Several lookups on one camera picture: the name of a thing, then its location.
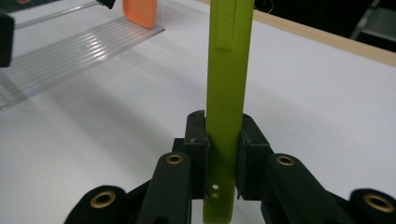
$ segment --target white table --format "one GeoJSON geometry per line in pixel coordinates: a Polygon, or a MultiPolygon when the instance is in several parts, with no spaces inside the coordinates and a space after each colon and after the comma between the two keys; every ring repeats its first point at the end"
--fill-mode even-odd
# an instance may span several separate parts
{"type": "MultiPolygon", "coordinates": [[[[163,5],[164,33],[0,112],[0,223],[63,223],[91,189],[136,188],[205,109],[209,6],[163,5]]],[[[327,190],[396,197],[396,67],[254,22],[245,112],[327,190]]],[[[260,203],[236,201],[233,223],[263,223],[260,203]]]]}

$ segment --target brass grommet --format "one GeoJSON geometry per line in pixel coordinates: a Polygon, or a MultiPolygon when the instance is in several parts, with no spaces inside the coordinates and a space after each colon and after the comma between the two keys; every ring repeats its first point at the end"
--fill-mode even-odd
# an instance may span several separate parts
{"type": "Polygon", "coordinates": [[[176,165],[176,164],[180,164],[180,163],[183,162],[183,157],[179,156],[177,154],[173,154],[173,155],[170,155],[170,156],[166,157],[166,161],[169,164],[176,165]]]}
{"type": "Polygon", "coordinates": [[[392,213],[395,211],[395,206],[392,203],[378,195],[366,194],[363,196],[363,199],[368,205],[381,212],[392,213]]]}
{"type": "Polygon", "coordinates": [[[104,208],[116,200],[116,193],[113,190],[105,190],[102,191],[98,194],[96,194],[92,199],[91,199],[91,206],[94,208],[104,208]]]}
{"type": "Polygon", "coordinates": [[[287,165],[287,166],[294,165],[294,159],[287,156],[276,157],[276,161],[282,165],[287,165]]]}

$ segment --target orange block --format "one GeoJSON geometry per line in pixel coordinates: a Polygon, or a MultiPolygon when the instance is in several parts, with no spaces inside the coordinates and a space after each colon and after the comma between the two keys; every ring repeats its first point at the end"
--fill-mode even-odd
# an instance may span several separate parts
{"type": "Polygon", "coordinates": [[[122,0],[124,16],[133,22],[152,28],[157,20],[157,0],[122,0]]]}

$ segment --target transparent plastic sheet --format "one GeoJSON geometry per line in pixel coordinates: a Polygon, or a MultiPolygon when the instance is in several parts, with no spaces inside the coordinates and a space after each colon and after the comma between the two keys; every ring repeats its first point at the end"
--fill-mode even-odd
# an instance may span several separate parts
{"type": "MultiPolygon", "coordinates": [[[[62,18],[51,21],[42,21],[40,18],[46,18],[48,15],[56,15],[67,10],[67,8],[62,8],[41,17],[31,17],[30,20],[21,21],[22,23],[38,21],[33,26],[46,26],[49,22],[54,23],[62,18]]],[[[158,4],[157,13],[156,25],[151,29],[129,21],[120,12],[116,19],[111,19],[77,34],[60,35],[68,37],[54,38],[44,46],[37,44],[38,48],[31,49],[28,52],[23,52],[21,49],[24,48],[19,49],[14,43],[14,47],[16,47],[14,49],[15,57],[12,59],[11,66],[0,69],[0,109],[8,108],[32,95],[59,85],[84,70],[163,31],[161,2],[158,4]]],[[[21,28],[21,35],[28,34],[30,31],[24,32],[23,29],[29,28],[32,27],[21,28]]]]}

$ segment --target green tube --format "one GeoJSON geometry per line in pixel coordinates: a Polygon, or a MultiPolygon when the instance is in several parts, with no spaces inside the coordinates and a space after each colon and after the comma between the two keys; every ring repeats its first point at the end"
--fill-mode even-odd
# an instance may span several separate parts
{"type": "Polygon", "coordinates": [[[242,128],[254,0],[212,0],[206,131],[210,139],[204,223],[230,223],[242,128]]]}

